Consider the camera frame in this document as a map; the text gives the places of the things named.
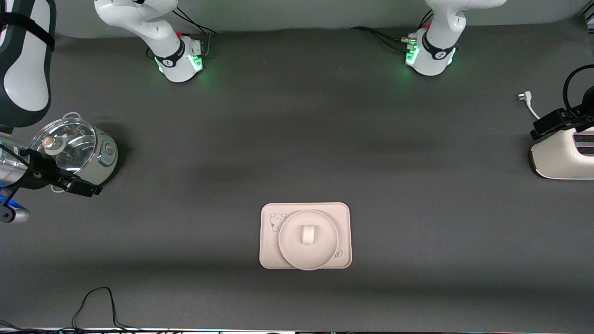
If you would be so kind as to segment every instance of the round plate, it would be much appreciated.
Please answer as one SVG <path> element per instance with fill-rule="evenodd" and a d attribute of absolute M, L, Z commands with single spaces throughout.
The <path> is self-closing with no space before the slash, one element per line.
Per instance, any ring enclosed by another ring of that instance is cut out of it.
<path fill-rule="evenodd" d="M 314 226 L 313 244 L 303 243 L 304 227 Z M 334 221 L 321 211 L 301 210 L 283 223 L 279 233 L 280 252 L 293 267 L 316 270 L 328 263 L 338 249 L 338 230 Z"/>

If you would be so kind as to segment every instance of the dark gray table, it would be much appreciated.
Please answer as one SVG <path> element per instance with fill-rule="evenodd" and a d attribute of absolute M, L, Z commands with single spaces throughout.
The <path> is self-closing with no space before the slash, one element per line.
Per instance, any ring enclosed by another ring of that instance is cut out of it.
<path fill-rule="evenodd" d="M 43 123 L 80 112 L 122 164 L 96 198 L 19 192 L 33 217 L 0 226 L 1 317 L 65 326 L 109 285 L 142 327 L 592 333 L 593 183 L 532 173 L 514 98 L 562 106 L 593 62 L 585 22 L 461 44 L 428 78 L 362 31 L 221 34 L 172 84 L 140 39 L 59 39 Z M 350 268 L 260 266 L 260 209 L 302 201 L 350 206 Z M 87 307 L 80 325 L 109 326 L 106 294 Z"/>

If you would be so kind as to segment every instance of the lid handle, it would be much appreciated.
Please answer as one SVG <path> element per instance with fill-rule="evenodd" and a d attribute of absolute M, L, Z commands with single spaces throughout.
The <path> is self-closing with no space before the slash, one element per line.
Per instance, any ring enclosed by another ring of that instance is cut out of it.
<path fill-rule="evenodd" d="M 303 225 L 303 236 L 301 237 L 301 243 L 306 246 L 314 244 L 315 237 L 315 225 Z"/>
<path fill-rule="evenodd" d="M 63 119 L 64 118 L 68 118 L 68 117 L 70 117 L 70 115 L 76 115 L 76 118 L 81 118 L 82 119 L 82 117 L 80 117 L 80 114 L 78 112 L 76 112 L 76 111 L 69 112 L 69 113 L 65 114 L 64 116 L 62 116 L 62 118 Z"/>

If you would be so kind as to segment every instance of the blue light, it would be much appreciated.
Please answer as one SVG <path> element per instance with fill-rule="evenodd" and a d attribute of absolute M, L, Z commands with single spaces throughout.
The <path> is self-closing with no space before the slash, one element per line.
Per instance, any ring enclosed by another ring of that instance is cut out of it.
<path fill-rule="evenodd" d="M 0 195 L 0 202 L 4 201 L 4 199 L 5 199 L 5 198 L 6 198 L 5 196 L 3 196 L 3 195 Z M 8 205 L 12 206 L 12 207 L 13 207 L 13 208 L 15 208 L 15 209 L 20 209 L 20 208 L 22 208 L 22 206 L 21 206 L 21 205 L 19 205 L 19 204 L 18 204 L 17 202 L 15 202 L 14 200 L 10 200 L 10 201 L 8 201 Z"/>

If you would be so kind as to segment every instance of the bear drawing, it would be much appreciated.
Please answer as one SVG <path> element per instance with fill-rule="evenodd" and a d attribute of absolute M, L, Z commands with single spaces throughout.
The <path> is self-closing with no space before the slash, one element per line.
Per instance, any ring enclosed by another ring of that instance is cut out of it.
<path fill-rule="evenodd" d="M 280 224 L 282 224 L 286 218 L 286 213 L 271 213 L 270 224 L 272 225 L 272 231 L 278 232 L 280 230 Z"/>

